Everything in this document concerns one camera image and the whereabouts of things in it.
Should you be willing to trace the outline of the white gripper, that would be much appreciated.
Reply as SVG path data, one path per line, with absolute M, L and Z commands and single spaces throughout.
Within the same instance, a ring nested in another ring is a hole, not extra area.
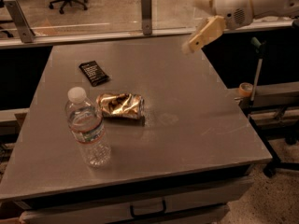
M 217 16 L 205 19 L 196 28 L 181 47 L 184 54 L 194 53 L 215 41 L 222 36 L 226 26 L 237 29 L 253 21 L 249 0 L 192 0 L 192 5 L 206 14 Z

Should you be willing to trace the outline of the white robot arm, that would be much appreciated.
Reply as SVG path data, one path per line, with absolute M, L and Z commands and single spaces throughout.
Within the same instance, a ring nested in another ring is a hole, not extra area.
M 264 17 L 296 17 L 299 0 L 192 0 L 208 17 L 182 45 L 185 54 L 194 53 L 218 39 L 225 29 L 235 30 Z

